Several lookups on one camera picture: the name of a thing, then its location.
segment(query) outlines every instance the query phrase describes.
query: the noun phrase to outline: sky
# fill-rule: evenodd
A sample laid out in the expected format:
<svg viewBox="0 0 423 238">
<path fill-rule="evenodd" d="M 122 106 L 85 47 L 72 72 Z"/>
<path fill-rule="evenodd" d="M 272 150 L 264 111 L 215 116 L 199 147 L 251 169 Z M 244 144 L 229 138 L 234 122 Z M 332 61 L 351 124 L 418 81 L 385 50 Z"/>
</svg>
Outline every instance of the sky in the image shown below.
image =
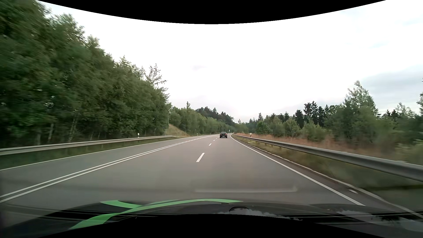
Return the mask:
<svg viewBox="0 0 423 238">
<path fill-rule="evenodd" d="M 196 25 L 71 14 L 101 48 L 137 66 L 157 64 L 172 105 L 208 106 L 242 122 L 292 115 L 304 103 L 339 104 L 359 80 L 381 113 L 418 112 L 423 92 L 423 1 L 385 0 L 272 22 Z"/>
</svg>

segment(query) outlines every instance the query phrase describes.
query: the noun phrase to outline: asphalt road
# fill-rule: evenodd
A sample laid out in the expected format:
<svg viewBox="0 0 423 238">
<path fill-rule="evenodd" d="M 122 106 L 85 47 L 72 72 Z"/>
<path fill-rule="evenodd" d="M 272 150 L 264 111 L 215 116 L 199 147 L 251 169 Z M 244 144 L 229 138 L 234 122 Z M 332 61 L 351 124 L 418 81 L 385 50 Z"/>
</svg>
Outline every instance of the asphalt road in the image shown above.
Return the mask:
<svg viewBox="0 0 423 238">
<path fill-rule="evenodd" d="M 197 136 L 0 171 L 3 225 L 105 200 L 257 199 L 397 210 L 231 138 Z M 16 207 L 41 208 L 37 214 Z"/>
</svg>

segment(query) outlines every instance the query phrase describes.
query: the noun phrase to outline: bush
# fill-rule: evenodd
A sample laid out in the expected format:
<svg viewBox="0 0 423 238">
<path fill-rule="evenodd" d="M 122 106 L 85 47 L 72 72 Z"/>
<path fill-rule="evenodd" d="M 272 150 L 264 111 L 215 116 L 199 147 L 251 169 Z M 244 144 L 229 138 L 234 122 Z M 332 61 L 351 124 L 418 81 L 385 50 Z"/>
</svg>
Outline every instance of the bush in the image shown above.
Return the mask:
<svg viewBox="0 0 423 238">
<path fill-rule="evenodd" d="M 285 136 L 296 137 L 299 134 L 299 126 L 296 121 L 292 118 L 289 118 L 286 122 L 282 124 L 285 131 Z"/>
<path fill-rule="evenodd" d="M 417 140 L 414 145 L 399 144 L 396 157 L 401 161 L 423 165 L 423 140 Z"/>
<path fill-rule="evenodd" d="M 308 122 L 300 130 L 300 134 L 309 141 L 322 141 L 326 137 L 327 132 L 319 125 L 314 125 L 313 123 Z"/>
</svg>

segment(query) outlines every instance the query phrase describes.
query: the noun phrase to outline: road edge line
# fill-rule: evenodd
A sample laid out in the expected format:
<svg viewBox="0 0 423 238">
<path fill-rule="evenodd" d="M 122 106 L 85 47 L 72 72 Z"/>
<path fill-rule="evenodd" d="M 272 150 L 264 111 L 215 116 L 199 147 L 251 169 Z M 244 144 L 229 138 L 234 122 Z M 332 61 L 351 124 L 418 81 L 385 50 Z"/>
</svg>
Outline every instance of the road edge line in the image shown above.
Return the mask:
<svg viewBox="0 0 423 238">
<path fill-rule="evenodd" d="M 347 196 L 347 195 L 345 195 L 345 194 L 343 194 L 343 193 L 341 193 L 341 192 L 339 192 L 339 191 L 336 191 L 335 189 L 333 189 L 333 188 L 331 188 L 331 187 L 329 187 L 329 186 L 327 186 L 327 185 L 325 185 L 325 184 L 323 184 L 323 183 L 321 183 L 321 182 L 319 182 L 319 181 L 317 181 L 317 180 L 315 180 L 315 179 L 313 179 L 313 178 L 310 178 L 309 176 L 307 176 L 307 175 L 305 175 L 305 174 L 303 174 L 303 173 L 301 173 L 301 172 L 298 172 L 297 170 L 295 170 L 295 169 L 293 169 L 293 168 L 291 168 L 291 167 L 289 167 L 289 166 L 287 166 L 287 165 L 284 165 L 283 163 L 281 163 L 281 162 L 279 162 L 279 161 L 276 161 L 276 160 L 274 160 L 274 159 L 270 158 L 270 157 L 269 157 L 269 156 L 267 156 L 267 155 L 263 155 L 262 153 L 260 153 L 260 152 L 258 152 L 258 151 L 256 151 L 256 150 L 254 150 L 254 149 L 249 148 L 248 146 L 246 146 L 246 145 L 242 144 L 241 142 L 237 141 L 236 139 L 234 139 L 232 136 L 231 136 L 231 138 L 232 138 L 234 141 L 238 142 L 240 145 L 245 146 L 246 148 L 248 148 L 248 149 L 250 149 L 250 150 L 252 150 L 252 151 L 254 151 L 254 152 L 256 152 L 256 153 L 258 153 L 258 154 L 260 154 L 260 155 L 262 155 L 262 156 L 264 156 L 264 157 L 266 157 L 266 158 L 268 158 L 268 159 L 270 159 L 270 160 L 272 160 L 272 161 L 274 161 L 274 162 L 276 162 L 276 163 L 278 163 L 278 164 L 280 164 L 280 165 L 282 165 L 283 167 L 285 167 L 285 168 L 287 168 L 287 169 L 289 169 L 289 170 L 291 170 L 291 171 L 293 171 L 293 172 L 295 172 L 295 173 L 297 173 L 297 174 L 299 174 L 299 175 L 301 175 L 301 176 L 303 176 L 303 177 L 305 177 L 305 178 L 307 178 L 307 179 L 309 179 L 310 181 L 312 181 L 312 182 L 314 182 L 314 183 L 316 183 L 316 184 L 318 184 L 318 185 L 320 185 L 320 186 L 322 186 L 322 187 L 326 188 L 327 190 L 329 190 L 329 191 L 331 191 L 331 192 L 333 192 L 333 193 L 335 193 L 335 194 L 337 194 L 337 195 L 339 195 L 339 196 L 341 196 L 341 197 L 345 198 L 346 200 L 348 200 L 348 201 L 350 201 L 350 202 L 352 202 L 352 203 L 355 203 L 356 205 L 365 206 L 364 204 L 362 204 L 362 203 L 360 203 L 360 202 L 358 202 L 358 201 L 356 201 L 356 200 L 354 200 L 354 199 L 350 198 L 349 196 Z"/>
</svg>

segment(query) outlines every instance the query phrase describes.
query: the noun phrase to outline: metal guardrail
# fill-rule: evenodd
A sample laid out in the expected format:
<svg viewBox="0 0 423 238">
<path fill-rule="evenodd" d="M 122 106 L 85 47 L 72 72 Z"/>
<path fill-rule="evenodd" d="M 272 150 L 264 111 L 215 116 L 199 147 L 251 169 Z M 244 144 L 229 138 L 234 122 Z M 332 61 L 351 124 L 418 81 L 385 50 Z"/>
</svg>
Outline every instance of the metal guardrail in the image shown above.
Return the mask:
<svg viewBox="0 0 423 238">
<path fill-rule="evenodd" d="M 63 143 L 63 144 L 47 144 L 47 145 L 25 146 L 25 147 L 13 147 L 13 148 L 0 149 L 0 156 L 1 155 L 11 155 L 11 154 L 18 154 L 18 153 L 48 150 L 48 149 L 63 149 L 63 148 L 70 148 L 70 147 L 95 145 L 95 144 L 108 144 L 108 143 L 126 142 L 126 141 L 139 141 L 139 140 L 148 140 L 148 139 L 155 139 L 155 138 L 167 138 L 167 137 L 181 138 L 179 136 L 149 136 L 149 137 L 136 137 L 136 138 L 127 138 L 127 139 L 115 139 L 115 140 L 83 141 L 83 142 L 73 142 L 73 143 Z"/>
<path fill-rule="evenodd" d="M 271 140 L 253 138 L 248 136 L 240 136 L 236 134 L 233 134 L 233 135 L 239 136 L 241 138 L 249 139 L 252 141 L 257 141 L 257 142 L 261 142 L 265 144 L 283 147 L 286 149 L 293 149 L 296 151 L 301 151 L 301 152 L 312 154 L 312 155 L 322 156 L 325 158 L 342 161 L 345 163 L 350 163 L 350 164 L 358 165 L 361 167 L 374 169 L 377 171 L 394 174 L 401 177 L 423 182 L 423 166 L 422 165 L 405 163 L 402 161 L 382 159 L 382 158 L 371 157 L 366 155 L 351 154 L 348 152 L 341 152 L 341 151 L 330 150 L 330 149 L 322 149 L 322 148 L 310 147 L 305 145 L 291 144 L 291 143 L 286 143 L 281 141 L 271 141 Z"/>
</svg>

